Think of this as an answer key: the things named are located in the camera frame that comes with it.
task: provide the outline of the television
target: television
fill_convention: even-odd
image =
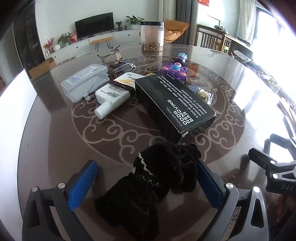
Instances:
[[[104,13],[79,20],[75,22],[75,27],[78,39],[114,30],[113,13]]]

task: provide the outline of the red decoration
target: red decoration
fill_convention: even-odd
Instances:
[[[209,6],[209,0],[198,0],[200,3]]]
[[[46,49],[51,49],[53,44],[54,44],[54,37],[51,38],[50,40],[47,40],[47,43],[43,47]]]
[[[70,35],[71,43],[76,43],[77,42],[77,33],[75,31],[74,34]]]

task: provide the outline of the metal screw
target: metal screw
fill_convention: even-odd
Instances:
[[[38,190],[38,187],[36,187],[36,186],[32,187],[32,189],[31,189],[32,192],[36,192],[37,190]]]
[[[227,187],[228,189],[232,189],[232,188],[234,188],[234,186],[233,186],[232,183],[226,183],[226,187]]]
[[[57,185],[57,187],[58,187],[59,189],[62,189],[62,188],[64,188],[65,186],[66,186],[65,183],[59,183],[59,184]]]
[[[254,192],[260,192],[260,188],[259,187],[253,187]]]

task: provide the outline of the glass table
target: glass table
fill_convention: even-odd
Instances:
[[[288,137],[275,95],[253,72],[227,54],[187,45],[165,45],[159,53],[142,52],[141,46],[120,47],[124,61],[134,62],[135,72],[157,72],[179,53],[188,56],[185,66],[192,82],[214,93],[211,107],[217,117],[205,133],[191,136],[208,167],[224,182],[237,188],[261,188],[268,218],[275,221],[277,194],[265,191],[265,171],[247,158],[248,150],[263,149],[264,140],[275,133]],[[109,226],[95,211],[94,199],[132,171],[138,152],[163,140],[154,121],[136,98],[131,98],[105,119],[94,110],[96,100],[72,103],[61,82],[90,64],[101,64],[96,53],[58,65],[33,83],[38,96],[29,114],[18,161],[18,194],[24,213],[33,186],[55,187],[89,160],[100,166],[99,176],[76,215],[94,240],[133,240],[122,227]],[[271,156],[279,156],[271,146]],[[197,240],[216,213],[197,184],[192,193],[173,194],[158,204],[160,234],[155,240]],[[61,222],[52,210],[58,227]],[[63,229],[63,238],[68,239]]]

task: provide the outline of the white cabinet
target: white cabinet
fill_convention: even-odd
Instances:
[[[139,35],[139,32],[139,30],[117,32],[116,43],[122,44],[141,41],[141,36]]]
[[[80,41],[75,44],[71,44],[69,46],[66,46],[62,49],[60,49],[57,52],[54,52],[53,54],[49,55],[49,57],[53,57],[56,63],[60,63],[66,59],[70,59],[78,54],[82,54],[85,52],[91,51],[91,47],[89,45],[89,42],[87,40]]]
[[[50,54],[45,59],[48,59],[50,57],[53,57],[55,62],[58,64],[64,60],[70,59],[74,56],[82,56],[91,52],[95,52],[95,46],[90,45],[90,42],[98,40],[98,39],[104,39],[108,37],[113,37],[113,40],[110,40],[111,46],[117,45],[136,45],[139,44],[141,41],[141,36],[139,35],[139,30],[125,30],[115,33],[109,33],[109,34],[102,34],[100,36],[92,37],[89,39],[85,39],[82,41],[79,41],[75,44],[71,44],[69,46],[66,46],[62,49],[60,49],[57,52],[54,52],[53,54]],[[102,42],[99,44],[99,50],[107,49],[107,43]]]

